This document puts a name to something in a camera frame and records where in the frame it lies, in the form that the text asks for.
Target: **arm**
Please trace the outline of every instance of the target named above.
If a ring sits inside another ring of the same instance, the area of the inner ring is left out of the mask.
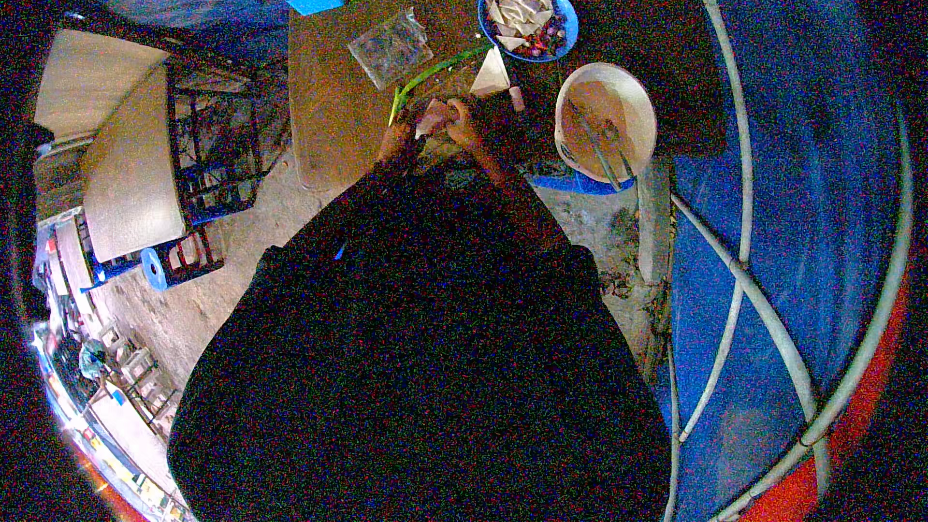
[[[304,264],[334,258],[349,231],[361,233],[377,217],[380,207],[389,201],[396,184],[412,166],[415,152],[411,125],[397,122],[389,126],[373,168],[290,238],[284,246],[287,256]]]
[[[505,214],[517,229],[517,241],[527,244],[529,252],[545,252],[567,247],[570,241],[548,208],[516,170],[490,153],[482,135],[473,127],[470,110],[456,99],[449,101],[458,118],[447,126],[448,135],[469,152],[499,191]]]

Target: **metal pipe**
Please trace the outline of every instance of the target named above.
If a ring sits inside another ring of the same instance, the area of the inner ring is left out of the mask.
[[[860,384],[860,379],[870,365],[873,354],[879,345],[886,326],[889,323],[889,317],[893,312],[896,304],[896,298],[899,295],[899,286],[902,284],[902,278],[906,271],[906,262],[909,258],[909,246],[912,233],[912,167],[909,150],[909,132],[905,119],[902,115],[901,104],[897,101],[897,117],[899,121],[899,156],[901,158],[901,180],[902,189],[899,198],[899,216],[897,219],[896,238],[893,242],[893,252],[889,259],[889,267],[886,270],[886,279],[883,283],[883,290],[880,291],[880,299],[877,301],[876,310],[864,338],[860,342],[854,358],[844,372],[838,387],[831,394],[828,402],[818,413],[816,418],[809,423],[806,432],[800,437],[799,441],[790,448],[789,452],[779,462],[777,462],[770,471],[767,472],[751,488],[738,496],[731,504],[727,505],[721,512],[709,519],[709,522],[721,522],[729,516],[735,515],[755,497],[766,492],[771,486],[778,483],[793,467],[806,455],[809,446],[816,440],[821,439],[828,428],[838,417],[838,413],[843,411],[847,405],[847,400],[856,391]]]
[[[725,21],[722,19],[722,12],[718,6],[718,0],[702,0],[712,26],[715,30],[715,36],[718,39],[718,46],[722,52],[725,61],[725,70],[728,75],[728,84],[731,87],[731,98],[735,107],[735,118],[738,125],[738,141],[740,146],[741,159],[741,230],[738,247],[738,258],[742,264],[747,264],[751,253],[751,231],[754,225],[754,154],[751,147],[751,132],[748,123],[747,105],[744,100],[744,89],[741,85],[740,72],[738,64],[735,62],[735,54],[731,49],[731,41],[728,39]],[[728,353],[731,351],[731,342],[735,335],[735,326],[738,323],[741,301],[744,291],[740,284],[735,283],[731,294],[731,304],[728,307],[728,317],[725,321],[725,330],[722,332],[722,338],[719,342],[718,351],[715,354],[712,372],[706,381],[705,388],[702,389],[700,400],[696,404],[696,409],[690,415],[683,432],[680,434],[680,443],[686,441],[690,432],[699,422],[703,410],[712,398],[718,379],[722,375],[722,369],[725,367]]]

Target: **wooden table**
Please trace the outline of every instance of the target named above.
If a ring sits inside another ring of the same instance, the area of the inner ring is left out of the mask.
[[[186,233],[174,183],[163,65],[100,126],[81,167],[87,228],[98,261]]]
[[[74,216],[55,226],[55,238],[58,240],[58,256],[61,266],[68,276],[68,284],[74,292],[81,288],[90,288],[94,285],[90,267],[87,266],[87,256],[81,246],[81,236],[77,231],[77,221]]]
[[[477,0],[358,0],[311,16],[290,14],[290,117],[300,178],[310,189],[352,183],[368,168],[395,85],[377,91],[346,47],[401,7],[413,6],[435,52],[427,66],[475,39]],[[556,63],[504,57],[534,116],[536,158],[555,157],[554,105],[563,79],[606,61],[641,80],[658,119],[656,153],[718,153],[724,146],[721,84],[699,0],[571,0],[580,18],[574,50]]]

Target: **hand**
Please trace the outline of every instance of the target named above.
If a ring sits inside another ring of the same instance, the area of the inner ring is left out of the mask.
[[[413,140],[414,129],[399,118],[383,132],[377,162],[390,168],[407,169],[412,166],[418,150]]]
[[[458,117],[453,118],[451,123],[447,125],[448,135],[451,139],[474,157],[489,156],[482,135],[477,133],[473,126],[473,119],[470,116],[468,106],[460,99],[448,100],[448,104],[458,112]]]

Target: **white table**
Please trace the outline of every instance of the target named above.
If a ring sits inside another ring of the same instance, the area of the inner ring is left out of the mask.
[[[61,266],[68,277],[68,284],[74,292],[79,288],[90,288],[94,285],[90,267],[87,266],[87,257],[81,246],[81,237],[77,232],[77,221],[74,216],[66,219],[55,227],[55,238],[58,239],[58,256]]]
[[[100,126],[81,166],[87,228],[98,261],[184,236],[163,65],[140,81]]]

